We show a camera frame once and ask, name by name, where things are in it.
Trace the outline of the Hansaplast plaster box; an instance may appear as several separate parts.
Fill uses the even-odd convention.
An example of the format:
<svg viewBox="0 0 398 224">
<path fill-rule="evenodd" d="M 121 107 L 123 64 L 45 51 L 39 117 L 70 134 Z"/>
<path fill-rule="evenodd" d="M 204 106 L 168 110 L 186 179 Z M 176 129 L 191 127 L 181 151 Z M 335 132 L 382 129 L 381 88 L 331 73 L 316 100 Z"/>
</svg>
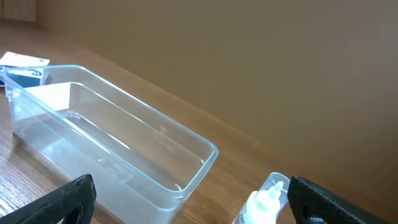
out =
<svg viewBox="0 0 398 224">
<path fill-rule="evenodd" d="M 45 67 L 49 63 L 50 60 L 46 58 L 6 52 L 1 57 L 1 70 L 11 68 L 12 70 L 7 74 L 24 88 L 40 86 L 44 84 L 47 73 L 43 68 L 37 67 Z"/>
</svg>

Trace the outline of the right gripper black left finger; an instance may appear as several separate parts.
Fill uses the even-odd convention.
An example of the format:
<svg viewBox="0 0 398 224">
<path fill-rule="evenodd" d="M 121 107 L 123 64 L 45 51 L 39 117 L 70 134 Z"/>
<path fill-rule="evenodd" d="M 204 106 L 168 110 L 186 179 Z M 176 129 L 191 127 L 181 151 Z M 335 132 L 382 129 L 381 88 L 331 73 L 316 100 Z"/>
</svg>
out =
<svg viewBox="0 0 398 224">
<path fill-rule="evenodd" d="M 89 224 L 95 210 L 95 201 L 93 178 L 85 174 L 1 217 L 1 224 Z"/>
</svg>

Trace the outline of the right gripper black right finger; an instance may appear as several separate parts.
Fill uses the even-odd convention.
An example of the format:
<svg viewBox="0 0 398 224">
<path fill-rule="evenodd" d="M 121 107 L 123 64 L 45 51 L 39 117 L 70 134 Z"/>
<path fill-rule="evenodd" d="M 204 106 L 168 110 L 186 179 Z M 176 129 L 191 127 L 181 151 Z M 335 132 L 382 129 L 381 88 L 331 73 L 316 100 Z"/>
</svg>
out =
<svg viewBox="0 0 398 224">
<path fill-rule="evenodd" d="M 291 177 L 287 198 L 299 224 L 388 224 L 304 177 Z"/>
</svg>

